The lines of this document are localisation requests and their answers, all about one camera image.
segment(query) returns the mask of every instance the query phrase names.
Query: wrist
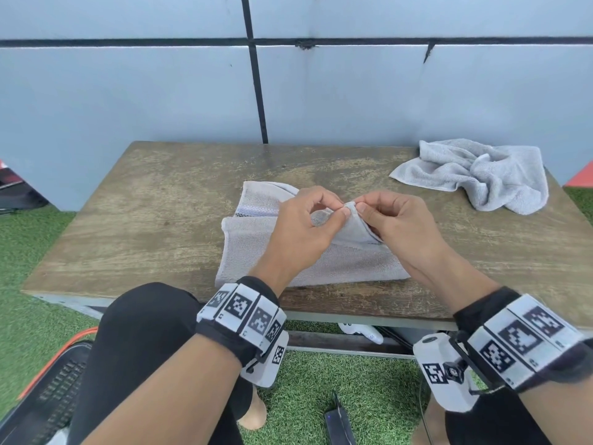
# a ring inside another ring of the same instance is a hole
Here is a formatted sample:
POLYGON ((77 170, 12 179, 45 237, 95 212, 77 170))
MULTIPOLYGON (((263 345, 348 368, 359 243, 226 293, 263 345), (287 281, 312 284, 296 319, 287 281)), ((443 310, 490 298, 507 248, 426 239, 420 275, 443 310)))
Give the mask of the wrist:
POLYGON ((501 284, 446 246, 426 272, 435 295, 455 313, 500 289, 501 284))
POLYGON ((278 259, 267 251, 249 271, 248 276, 261 279, 274 291, 278 298, 295 277, 282 259, 278 259))

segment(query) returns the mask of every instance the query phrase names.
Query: hand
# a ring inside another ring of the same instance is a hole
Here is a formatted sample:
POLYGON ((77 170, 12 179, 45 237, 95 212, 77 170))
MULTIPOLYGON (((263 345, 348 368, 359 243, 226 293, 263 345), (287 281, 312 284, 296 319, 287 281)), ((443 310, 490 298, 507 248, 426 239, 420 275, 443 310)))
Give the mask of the hand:
POLYGON ((424 200, 381 191, 354 201, 360 217, 376 230, 410 276, 432 288, 431 267, 454 251, 442 238, 424 200))
POLYGON ((323 187, 300 190, 280 204, 267 249, 249 274, 264 281, 279 296, 295 276, 317 262, 350 214, 340 198, 323 187), (311 213, 325 208, 333 210, 333 214, 325 224, 315 227, 311 213))

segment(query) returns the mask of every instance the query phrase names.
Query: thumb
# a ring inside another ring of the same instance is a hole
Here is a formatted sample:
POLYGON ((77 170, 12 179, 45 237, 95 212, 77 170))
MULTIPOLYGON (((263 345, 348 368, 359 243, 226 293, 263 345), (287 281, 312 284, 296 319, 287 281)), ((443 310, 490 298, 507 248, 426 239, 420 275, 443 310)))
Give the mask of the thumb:
POLYGON ((351 215, 352 213, 350 212, 350 209, 344 206, 343 208, 333 212, 333 214, 330 215, 330 218, 327 219, 327 222, 322 224, 320 227, 317 227, 317 230, 328 236, 331 240, 338 233, 338 231, 344 227, 348 217, 351 215))
POLYGON ((358 215, 367 222, 370 226, 375 227, 377 230, 381 231, 385 221, 387 220, 387 216, 383 215, 381 212, 373 208, 372 206, 367 205, 366 203, 357 203, 356 210, 358 211, 358 215))

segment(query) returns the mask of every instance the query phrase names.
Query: grass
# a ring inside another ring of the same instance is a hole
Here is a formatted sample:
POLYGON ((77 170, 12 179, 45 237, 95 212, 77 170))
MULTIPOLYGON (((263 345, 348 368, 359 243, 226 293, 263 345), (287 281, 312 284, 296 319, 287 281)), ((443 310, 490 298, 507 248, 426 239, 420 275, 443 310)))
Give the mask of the grass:
MULTIPOLYGON (((567 189, 593 223, 593 190, 567 189)), ((0 417, 70 336, 97 324, 72 310, 22 295, 27 275, 74 214, 48 207, 0 216, 0 417)), ((288 329, 339 332, 336 324, 290 321, 288 329)), ((357 443, 404 444, 419 420, 418 370, 410 361, 288 352, 276 386, 261 391, 269 409, 247 445, 329 443, 323 413, 336 390, 357 443)))

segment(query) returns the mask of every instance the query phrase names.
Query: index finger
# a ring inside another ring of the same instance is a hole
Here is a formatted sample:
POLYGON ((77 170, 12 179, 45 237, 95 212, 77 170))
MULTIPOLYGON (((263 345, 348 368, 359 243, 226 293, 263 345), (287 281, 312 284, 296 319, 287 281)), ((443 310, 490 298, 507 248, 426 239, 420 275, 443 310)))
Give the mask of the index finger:
POLYGON ((313 211, 315 205, 322 205, 331 210, 338 210, 344 206, 344 203, 342 203, 335 193, 322 186, 299 190, 296 197, 302 199, 304 207, 308 212, 313 211))
POLYGON ((355 198, 355 203, 366 203, 382 214, 398 215, 402 206, 410 199, 410 195, 404 193, 390 192, 389 190, 377 190, 375 192, 360 195, 355 198))

